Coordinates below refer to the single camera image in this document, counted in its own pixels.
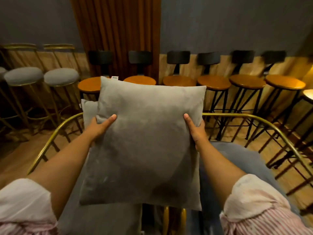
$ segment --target round wooden seat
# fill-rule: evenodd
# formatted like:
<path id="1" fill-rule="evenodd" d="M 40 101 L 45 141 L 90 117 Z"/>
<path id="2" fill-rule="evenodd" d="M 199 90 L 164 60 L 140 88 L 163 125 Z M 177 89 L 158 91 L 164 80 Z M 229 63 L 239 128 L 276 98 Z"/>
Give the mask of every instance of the round wooden seat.
<path id="1" fill-rule="evenodd" d="M 231 86 L 228 78 L 217 75 L 200 76 L 198 77 L 198 84 L 206 86 L 209 90 L 226 90 Z"/>
<path id="2" fill-rule="evenodd" d="M 265 81 L 270 86 L 285 90 L 301 90 L 306 86 L 303 81 L 283 75 L 267 75 Z"/>
<path id="3" fill-rule="evenodd" d="M 124 79 L 124 81 L 141 84 L 141 85 L 155 85 L 157 82 L 152 77 L 146 76 L 132 76 Z"/>
<path id="4" fill-rule="evenodd" d="M 186 76 L 167 76 L 163 78 L 163 84 L 165 86 L 196 86 L 197 82 Z"/>
<path id="5" fill-rule="evenodd" d="M 246 74 L 232 75 L 230 76 L 229 81 L 237 87 L 243 87 L 252 90 L 262 89 L 266 86 L 266 82 L 262 78 Z"/>
<path id="6" fill-rule="evenodd" d="M 313 89 L 310 90 L 304 90 L 303 91 L 303 97 L 310 103 L 313 104 Z"/>
<path id="7" fill-rule="evenodd" d="M 91 77 L 78 83 L 78 89 L 86 94 L 99 93 L 101 87 L 101 77 Z"/>

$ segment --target gray wall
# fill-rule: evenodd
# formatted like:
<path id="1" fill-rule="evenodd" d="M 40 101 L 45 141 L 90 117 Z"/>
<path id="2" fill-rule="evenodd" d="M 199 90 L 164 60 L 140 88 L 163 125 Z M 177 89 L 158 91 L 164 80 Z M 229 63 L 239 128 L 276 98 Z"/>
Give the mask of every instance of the gray wall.
<path id="1" fill-rule="evenodd" d="M 313 0 L 162 0 L 161 53 L 286 50 L 296 55 L 313 26 Z M 313 46 L 302 55 L 313 53 Z"/>
<path id="2" fill-rule="evenodd" d="M 71 43 L 83 52 L 69 0 L 0 0 L 0 44 Z"/>

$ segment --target gold backrest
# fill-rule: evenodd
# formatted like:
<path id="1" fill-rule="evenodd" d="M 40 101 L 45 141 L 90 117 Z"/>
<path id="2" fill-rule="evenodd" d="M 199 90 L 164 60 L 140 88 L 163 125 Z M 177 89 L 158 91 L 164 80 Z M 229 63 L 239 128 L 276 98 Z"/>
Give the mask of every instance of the gold backrest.
<path id="1" fill-rule="evenodd" d="M 60 68 L 62 67 L 62 65 L 61 65 L 60 59 L 59 59 L 59 58 L 57 57 L 57 55 L 55 54 L 55 51 L 58 50 L 58 49 L 61 49 L 61 50 L 70 50 L 71 53 L 72 53 L 72 55 L 73 55 L 73 57 L 74 57 L 75 63 L 76 63 L 76 65 L 77 65 L 78 72 L 79 72 L 79 74 L 81 74 L 80 66 L 79 66 L 79 64 L 78 64 L 78 62 L 77 62 L 77 59 L 76 59 L 76 56 L 75 56 L 75 52 L 74 52 L 74 50 L 75 50 L 74 45 L 68 44 L 68 43 L 61 43 L 61 44 L 58 44 L 58 43 L 56 43 L 56 44 L 44 44 L 44 49 L 46 49 L 46 50 L 51 50 L 51 51 L 53 52 L 53 55 L 54 55 L 54 57 L 56 58 L 56 60 L 57 60 L 57 62 L 58 62 L 58 64 L 59 64 L 59 66 L 60 66 Z"/>
<path id="2" fill-rule="evenodd" d="M 42 63 L 42 61 L 41 61 L 41 59 L 40 59 L 40 57 L 38 55 L 37 45 L 36 44 L 32 44 L 32 43 L 10 43 L 10 44 L 3 45 L 2 48 L 6 49 L 6 50 L 14 50 L 14 51 L 16 51 L 16 55 L 21 60 L 21 62 L 22 62 L 22 64 L 24 66 L 26 66 L 26 63 L 25 63 L 24 59 L 22 58 L 22 56 L 20 55 L 20 53 L 18 52 L 18 50 L 26 49 L 26 50 L 34 51 L 37 59 L 40 62 L 41 67 L 43 68 L 44 71 L 46 71 L 46 68 L 45 68 L 44 64 Z M 1 52 L 1 55 L 2 55 L 2 57 L 4 59 L 4 61 L 9 65 L 9 67 L 13 68 L 13 63 L 10 63 L 8 61 L 8 59 L 6 58 L 6 56 L 4 55 L 4 53 L 2 51 L 0 51 L 0 52 Z"/>

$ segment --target gray round seat cushion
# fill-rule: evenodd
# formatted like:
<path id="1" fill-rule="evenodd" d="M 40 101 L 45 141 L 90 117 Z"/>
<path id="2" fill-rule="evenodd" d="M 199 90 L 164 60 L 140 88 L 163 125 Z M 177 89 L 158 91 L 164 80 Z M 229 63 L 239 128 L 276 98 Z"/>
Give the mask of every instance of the gray round seat cushion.
<path id="1" fill-rule="evenodd" d="M 36 67 L 22 67 L 8 71 L 4 74 L 4 79 L 10 86 L 31 84 L 39 81 L 44 74 Z"/>
<path id="2" fill-rule="evenodd" d="M 79 80 L 79 74 L 72 68 L 58 68 L 44 75 L 45 83 L 49 86 L 65 86 Z"/>
<path id="3" fill-rule="evenodd" d="M 3 67 L 0 67 L 0 82 L 4 80 L 4 73 L 6 72 L 6 69 Z"/>

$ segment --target pink and white striped sleeve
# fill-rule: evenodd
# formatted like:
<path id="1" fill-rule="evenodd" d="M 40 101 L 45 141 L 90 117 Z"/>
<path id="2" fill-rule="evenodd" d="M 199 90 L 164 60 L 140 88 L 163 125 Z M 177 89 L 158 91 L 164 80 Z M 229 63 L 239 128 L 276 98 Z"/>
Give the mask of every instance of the pink and white striped sleeve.
<path id="1" fill-rule="evenodd" d="M 310 234 L 289 202 L 275 188 L 255 175 L 245 175 L 233 186 L 220 214 L 227 235 Z"/>
<path id="2" fill-rule="evenodd" d="M 0 190 L 1 235 L 57 233 L 49 191 L 30 179 L 15 180 Z"/>

